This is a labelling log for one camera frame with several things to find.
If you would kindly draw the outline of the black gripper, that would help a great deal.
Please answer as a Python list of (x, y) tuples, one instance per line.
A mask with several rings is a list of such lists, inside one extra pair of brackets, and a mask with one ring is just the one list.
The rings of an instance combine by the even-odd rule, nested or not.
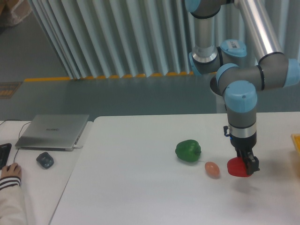
[(252, 175), (254, 172), (260, 170), (259, 160), (254, 156), (252, 148), (256, 144), (256, 132), (252, 135), (246, 135), (246, 137), (236, 136), (233, 132), (237, 130), (235, 127), (224, 126), (224, 136), (230, 138), (230, 143), (235, 148), (237, 157), (242, 159), (242, 162), (246, 168), (246, 174)]

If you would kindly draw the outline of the person's hand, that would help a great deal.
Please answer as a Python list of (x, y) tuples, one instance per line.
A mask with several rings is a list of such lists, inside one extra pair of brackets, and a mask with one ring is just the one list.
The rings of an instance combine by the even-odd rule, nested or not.
[(4, 166), (1, 170), (0, 188), (19, 186), (21, 184), (22, 168), (17, 163)]

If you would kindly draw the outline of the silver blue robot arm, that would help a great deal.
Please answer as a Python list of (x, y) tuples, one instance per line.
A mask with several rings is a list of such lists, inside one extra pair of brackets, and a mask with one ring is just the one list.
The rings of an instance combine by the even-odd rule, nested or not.
[(189, 61), (196, 75), (215, 72), (211, 88), (219, 94), (227, 112), (224, 135), (230, 138), (236, 157), (227, 163), (230, 175), (248, 177), (259, 171), (253, 154), (256, 144), (257, 92), (295, 85), (300, 80), (300, 65), (282, 52), (265, 6), (259, 0), (234, 0), (254, 44), (256, 66), (241, 68), (246, 46), (228, 39), (214, 44), (214, 17), (226, 0), (187, 0), (186, 10), (194, 18), (195, 44)]

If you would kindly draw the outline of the white striped sleeve forearm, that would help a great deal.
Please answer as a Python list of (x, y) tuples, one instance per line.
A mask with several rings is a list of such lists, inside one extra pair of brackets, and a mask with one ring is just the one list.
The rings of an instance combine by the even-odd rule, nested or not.
[(26, 209), (21, 179), (8, 176), (0, 179), (0, 224), (26, 225)]

